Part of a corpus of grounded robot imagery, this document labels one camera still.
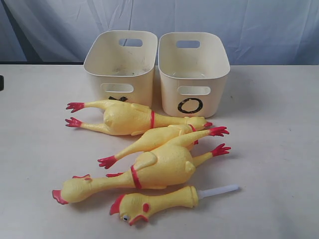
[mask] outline yellow rubber chicken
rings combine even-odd
[[[202,130],[212,123],[204,117],[169,117],[156,114],[148,106],[127,103],[118,100],[102,100],[88,103],[69,103],[67,110],[76,112],[87,107],[105,110],[103,123],[84,123],[71,117],[66,119],[68,127],[81,127],[110,135],[139,135],[150,128],[165,127],[170,124],[191,124],[196,130]]]
[[[152,151],[153,149],[162,146],[172,138],[194,131],[196,131],[196,129],[190,124],[173,124],[167,127],[149,129],[137,141],[123,149],[121,152],[110,157],[99,159],[99,166],[108,169],[118,160],[131,153]],[[188,150],[192,150],[193,146],[197,143],[198,141],[195,141],[190,144],[187,147]]]
[[[92,194],[111,188],[164,189],[169,185],[185,183],[196,167],[222,154],[230,147],[221,144],[213,151],[192,157],[187,147],[194,141],[208,136],[229,134],[226,127],[191,132],[169,140],[164,145],[139,155],[124,173],[109,174],[107,178],[73,177],[63,183],[62,190],[53,190],[53,198],[61,204],[76,203]]]
[[[175,192],[160,196],[146,196],[131,193],[119,196],[111,206],[110,215],[119,213],[120,219],[133,225],[140,219],[148,222],[153,214],[172,207],[193,208],[198,200],[222,193],[238,190],[237,185],[228,185],[204,191],[196,191],[193,186],[183,187]]]

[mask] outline table surface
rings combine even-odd
[[[192,151],[199,155],[224,142],[231,153],[205,162],[185,185],[238,184],[241,190],[132,227],[109,209],[134,190],[105,191],[72,205],[51,195],[73,175],[104,176],[96,160],[137,139],[65,126],[70,116],[102,120],[99,109],[65,109],[95,100],[82,65],[0,65],[0,75],[0,238],[319,238],[319,66],[232,66],[219,110],[208,119],[230,135],[205,137]],[[153,109],[163,114],[158,72],[155,89]],[[109,173],[127,170],[138,154]]]

